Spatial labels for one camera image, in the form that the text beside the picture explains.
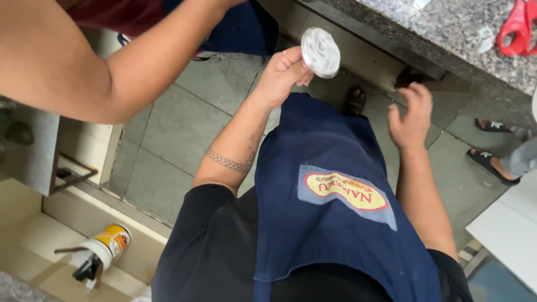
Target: metal lid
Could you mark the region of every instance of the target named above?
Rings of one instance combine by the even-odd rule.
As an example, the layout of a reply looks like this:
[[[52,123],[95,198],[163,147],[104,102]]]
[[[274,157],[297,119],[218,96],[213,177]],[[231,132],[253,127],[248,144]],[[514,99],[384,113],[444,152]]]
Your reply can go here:
[[[310,27],[302,35],[302,56],[309,68],[321,78],[333,78],[339,71],[341,53],[332,35],[322,28]]]

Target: slipper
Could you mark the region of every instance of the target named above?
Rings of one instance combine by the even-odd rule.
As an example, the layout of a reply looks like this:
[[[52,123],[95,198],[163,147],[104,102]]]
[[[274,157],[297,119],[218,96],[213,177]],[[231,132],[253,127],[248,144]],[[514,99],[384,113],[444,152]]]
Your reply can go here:
[[[490,163],[490,159],[494,157],[494,154],[490,153],[489,151],[472,148],[466,152],[466,155],[468,155],[468,157],[479,167],[496,177],[504,185],[514,186],[520,183],[520,178],[517,178],[514,181],[510,181],[509,179],[503,177],[500,173],[498,173],[496,169],[494,169],[494,167]]]
[[[358,94],[358,96],[354,95],[356,90],[360,90],[360,94]],[[364,112],[366,103],[367,98],[364,89],[358,85],[352,86],[347,92],[341,113],[344,116],[360,116]]]
[[[477,129],[479,129],[481,131],[485,131],[485,132],[509,132],[509,133],[511,133],[511,131],[509,129],[507,129],[507,126],[504,123],[487,120],[486,121],[487,124],[485,125],[485,128],[483,128],[481,126],[481,124],[479,123],[479,121],[480,121],[480,119],[475,119],[474,124],[477,127]]]

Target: pants leg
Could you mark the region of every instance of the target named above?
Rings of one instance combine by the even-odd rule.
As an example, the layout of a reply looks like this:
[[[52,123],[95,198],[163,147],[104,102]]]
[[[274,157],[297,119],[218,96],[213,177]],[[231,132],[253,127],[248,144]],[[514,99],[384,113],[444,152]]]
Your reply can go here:
[[[537,139],[529,140],[515,149],[510,156],[500,159],[502,168],[518,178],[537,169]]]

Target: granite countertop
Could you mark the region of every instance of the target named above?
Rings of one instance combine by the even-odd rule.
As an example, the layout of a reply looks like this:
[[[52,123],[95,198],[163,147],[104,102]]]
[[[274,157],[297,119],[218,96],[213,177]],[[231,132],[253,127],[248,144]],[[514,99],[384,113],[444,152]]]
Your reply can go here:
[[[322,1],[481,88],[512,119],[529,120],[537,56],[509,57],[497,47],[478,52],[483,38],[498,34],[514,0],[431,0],[420,10],[413,0]]]
[[[60,302],[28,284],[0,271],[0,301],[2,302]]]

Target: person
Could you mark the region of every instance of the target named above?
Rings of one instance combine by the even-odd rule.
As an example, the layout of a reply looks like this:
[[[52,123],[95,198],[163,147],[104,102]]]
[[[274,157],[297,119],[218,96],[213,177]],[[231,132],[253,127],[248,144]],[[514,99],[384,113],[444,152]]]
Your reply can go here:
[[[77,25],[134,38],[99,58]],[[256,0],[17,0],[0,10],[0,95],[66,117],[128,121],[199,51],[272,55],[278,24]]]
[[[362,90],[351,91],[345,116],[289,94],[310,79],[300,47],[274,54],[207,149],[159,260],[153,302],[472,301],[424,147],[427,89],[400,90],[403,117],[390,106],[396,197],[371,125],[356,114]],[[237,198],[280,105],[255,185]]]
[[[537,169],[537,140],[534,139],[531,130],[484,119],[475,119],[475,125],[479,130],[485,132],[513,133],[524,142],[505,157],[496,156],[494,153],[481,148],[468,150],[468,157],[501,183],[508,186],[517,185],[524,175]]]

